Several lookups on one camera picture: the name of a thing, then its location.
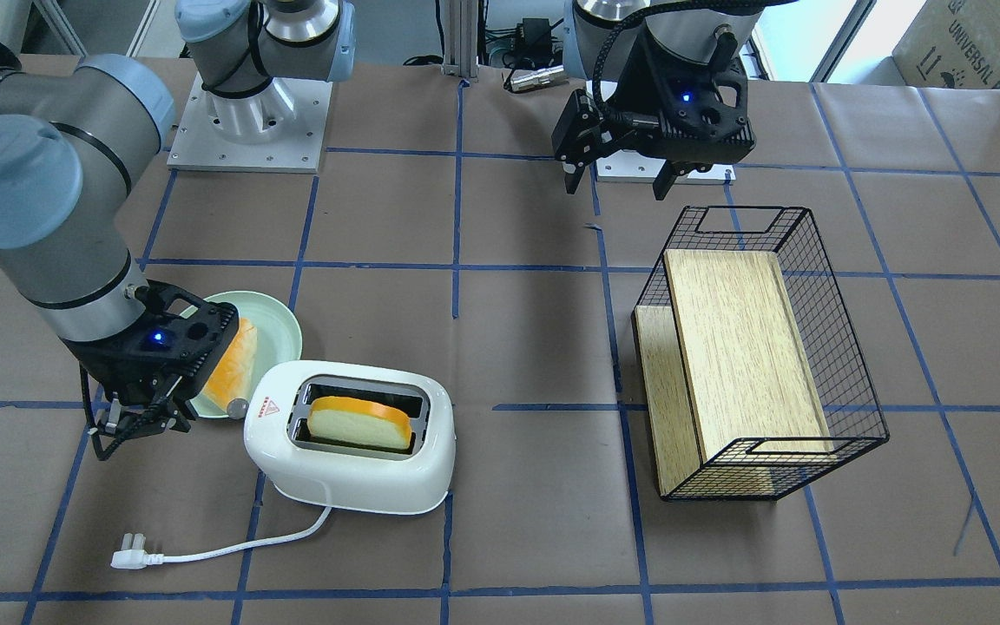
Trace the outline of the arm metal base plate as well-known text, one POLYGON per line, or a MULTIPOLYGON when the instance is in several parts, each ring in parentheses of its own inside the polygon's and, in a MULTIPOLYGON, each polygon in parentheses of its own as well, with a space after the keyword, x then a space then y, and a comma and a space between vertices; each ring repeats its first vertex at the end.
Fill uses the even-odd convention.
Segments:
MULTIPOLYGON (((663 165, 663 159, 650 158, 634 150, 620 150, 618 153, 596 160, 595 169, 600 181, 651 185, 663 165)), ((717 163, 706 173, 694 170, 687 175, 679 175, 674 184, 713 186, 735 181, 737 181, 735 166, 717 163)))
POLYGON ((266 90, 227 99, 196 76, 167 165, 214 173, 316 174, 333 84, 275 78, 266 90))

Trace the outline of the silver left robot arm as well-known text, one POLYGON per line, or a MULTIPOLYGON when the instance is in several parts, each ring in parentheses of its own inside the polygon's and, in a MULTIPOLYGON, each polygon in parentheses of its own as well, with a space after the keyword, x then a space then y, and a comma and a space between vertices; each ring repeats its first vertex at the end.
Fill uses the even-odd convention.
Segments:
POLYGON ((767 1, 571 1, 563 58, 576 88, 551 135, 574 194, 596 160, 659 160, 662 201, 683 175, 734 165, 755 147, 739 53, 767 1))

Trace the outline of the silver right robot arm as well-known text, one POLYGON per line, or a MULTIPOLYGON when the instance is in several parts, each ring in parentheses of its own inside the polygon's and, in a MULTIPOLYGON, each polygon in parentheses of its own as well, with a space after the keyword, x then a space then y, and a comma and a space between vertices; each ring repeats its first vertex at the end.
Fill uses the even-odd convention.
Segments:
POLYGON ((179 1, 198 82, 186 111, 151 68, 87 56, 23 71, 28 1, 0 1, 0 268, 111 406, 89 435, 187 431, 191 400, 237 343, 234 305, 147 280, 115 214, 162 148, 179 169, 313 173, 331 82, 352 71, 346 1, 179 1))

